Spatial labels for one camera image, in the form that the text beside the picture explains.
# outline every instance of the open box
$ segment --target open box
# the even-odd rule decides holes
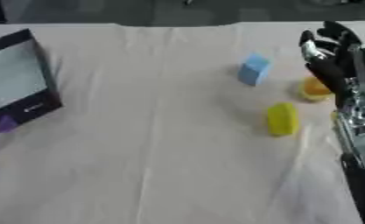
[[[0,38],[0,133],[62,106],[42,48],[29,30]]]

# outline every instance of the white tablecloth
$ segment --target white tablecloth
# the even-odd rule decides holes
[[[350,24],[365,40],[365,22]],[[201,28],[29,27],[65,104],[0,136],[0,224],[360,223],[339,166],[333,102],[295,95],[312,23]],[[258,87],[236,79],[250,53]],[[269,136],[293,102],[300,132]]]

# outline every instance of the blue foam block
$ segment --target blue foam block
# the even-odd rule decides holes
[[[243,63],[238,78],[241,82],[256,86],[268,75],[270,62],[259,54],[252,53]]]

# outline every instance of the metal robot arm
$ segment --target metal robot arm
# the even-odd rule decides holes
[[[365,46],[347,27],[325,22],[317,40],[304,31],[299,46],[306,67],[336,96],[334,129],[349,189],[365,223]]]

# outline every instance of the yellow sponge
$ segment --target yellow sponge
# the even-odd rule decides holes
[[[304,79],[298,90],[300,95],[310,102],[320,102],[332,95],[332,92],[314,76]]]
[[[298,111],[290,102],[280,102],[268,108],[268,129],[274,136],[286,136],[298,131]]]

